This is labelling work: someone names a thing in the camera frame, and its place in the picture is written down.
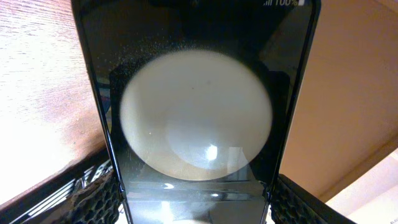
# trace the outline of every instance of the phone screen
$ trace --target phone screen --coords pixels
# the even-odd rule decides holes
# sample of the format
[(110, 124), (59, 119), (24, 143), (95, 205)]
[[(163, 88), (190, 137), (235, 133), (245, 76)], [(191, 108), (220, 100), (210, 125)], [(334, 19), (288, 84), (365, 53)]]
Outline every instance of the phone screen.
[(130, 222), (260, 223), (320, 2), (72, 5)]

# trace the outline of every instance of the wooden table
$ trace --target wooden table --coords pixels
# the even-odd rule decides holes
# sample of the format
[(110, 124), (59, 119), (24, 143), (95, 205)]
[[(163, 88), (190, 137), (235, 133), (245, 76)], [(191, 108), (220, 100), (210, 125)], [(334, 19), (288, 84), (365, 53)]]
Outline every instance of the wooden table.
[(1, 208), (104, 139), (69, 0), (0, 1), (0, 52)]

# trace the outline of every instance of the white oval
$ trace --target white oval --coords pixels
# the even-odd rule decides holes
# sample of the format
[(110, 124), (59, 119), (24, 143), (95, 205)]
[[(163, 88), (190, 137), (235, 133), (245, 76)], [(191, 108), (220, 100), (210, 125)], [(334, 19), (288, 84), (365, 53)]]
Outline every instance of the white oval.
[(240, 62), (215, 52), (161, 56), (126, 86), (123, 133), (155, 170), (184, 180), (236, 172), (255, 158), (271, 131), (269, 95)]

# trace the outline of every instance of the black border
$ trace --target black border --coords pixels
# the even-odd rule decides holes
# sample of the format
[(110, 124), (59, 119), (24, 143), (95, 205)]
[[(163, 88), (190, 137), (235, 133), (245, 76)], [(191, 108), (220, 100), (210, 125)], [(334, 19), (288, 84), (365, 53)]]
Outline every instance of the black border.
[[(97, 104), (97, 110), (99, 113), (99, 118), (101, 119), (101, 124), (103, 127), (103, 132), (104, 132), (104, 136), (105, 136), (105, 140), (106, 140), (106, 148), (108, 150), (108, 154), (109, 154), (109, 158), (111, 159), (111, 163), (112, 166), (114, 168), (115, 174), (116, 174), (116, 178), (119, 182), (119, 191), (121, 193), (121, 196), (123, 197), (123, 205), (124, 205), (124, 210), (126, 211), (126, 216), (127, 216), (127, 221), (129, 223), (133, 223), (132, 222), (132, 216), (130, 213), (130, 209), (129, 209), (129, 205), (127, 203), (127, 197), (126, 197), (126, 191), (124, 188), (124, 184), (123, 184), (123, 180), (122, 180), (122, 175), (120, 172), (120, 168), (119, 168), (119, 164), (118, 161), (116, 159), (116, 155), (111, 143), (111, 136), (109, 133), (109, 129), (108, 129), (108, 124), (106, 122), (106, 118), (105, 118), (105, 113), (102, 110), (102, 102), (101, 102), (101, 98), (99, 96), (99, 89), (98, 89), (98, 84), (95, 78), (95, 72), (94, 72), (94, 68), (93, 68), (93, 63), (91, 60), (91, 54), (90, 54), (90, 48), (88, 47), (88, 41), (86, 39), (86, 35), (85, 35), (85, 30), (83, 27), (83, 24), (81, 23), (81, 18), (90, 12), (90, 10), (96, 8), (96, 7), (100, 7), (103, 4), (109, 4), (115, 0), (100, 0), (97, 1), (96, 4), (93, 5), (93, 8), (87, 7), (88, 4), (85, 4), (84, 6), (81, 5), (81, 2), (83, 0), (71, 0), (71, 4), (72, 4), (72, 10), (73, 10), (73, 15), (75, 18), (75, 23), (76, 23), (76, 29), (78, 31), (78, 35), (79, 35), (79, 40), (80, 40), (80, 45), (83, 51), (83, 56), (85, 58), (85, 62), (86, 62), (86, 68), (87, 68), (87, 72), (88, 72), (88, 76), (90, 78), (90, 83), (91, 83), (91, 87), (93, 89), (93, 94), (95, 97), (95, 101)], [(286, 142), (287, 139), (289, 137), (289, 132), (290, 132), (290, 128), (291, 128), (291, 124), (294, 118), (294, 109), (296, 107), (297, 104), (297, 100), (299, 98), (299, 94), (300, 94), (300, 89), (301, 89), (301, 84), (302, 84), (302, 80), (304, 77), (304, 71), (305, 71), (305, 67), (307, 65), (308, 62), (308, 56), (310, 55), (310, 47), (312, 45), (312, 41), (313, 41), (313, 37), (315, 35), (315, 28), (317, 26), (317, 22), (318, 22), (318, 18), (320, 15), (320, 10), (321, 10), (321, 0), (311, 0), (312, 1), (312, 13), (311, 13), (311, 17), (310, 17), (310, 22), (308, 24), (308, 28), (307, 28), (307, 34), (305, 37), (305, 42), (303, 45), (303, 50), (302, 50), (302, 54), (300, 57), (300, 63), (298, 65), (298, 78), (296, 78), (296, 81), (294, 83), (294, 88), (293, 88), (293, 94), (292, 94), (292, 98), (290, 100), (290, 104), (289, 104), (289, 109), (287, 111), (287, 122), (285, 124), (284, 127), (284, 132), (283, 132), (283, 143), (280, 145), (280, 149), (279, 149), (279, 154), (277, 156), (277, 163), (275, 166), (275, 170), (274, 170), (274, 174), (272, 176), (272, 182), (269, 188), (267, 188), (268, 191), (268, 200), (266, 203), (266, 206), (264, 207), (264, 213), (263, 213), (263, 217), (261, 219), (261, 223), (263, 223), (263, 221), (265, 221), (265, 216), (267, 214), (268, 211), (268, 206), (269, 206), (269, 202), (271, 201), (271, 197), (272, 197), (272, 193), (275, 189), (275, 183), (277, 182), (277, 178), (279, 175), (279, 168), (282, 162), (282, 156), (285, 150), (285, 146), (286, 146)]]

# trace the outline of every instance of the brown surface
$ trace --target brown surface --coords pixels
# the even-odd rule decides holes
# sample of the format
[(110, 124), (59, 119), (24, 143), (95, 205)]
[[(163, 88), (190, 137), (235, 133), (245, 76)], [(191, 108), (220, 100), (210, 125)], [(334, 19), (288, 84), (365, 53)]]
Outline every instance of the brown surface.
[(326, 201), (398, 134), (398, 14), (376, 1), (322, 3), (280, 172)]
[(69, 0), (0, 1), (0, 51), (2, 204), (104, 141)]

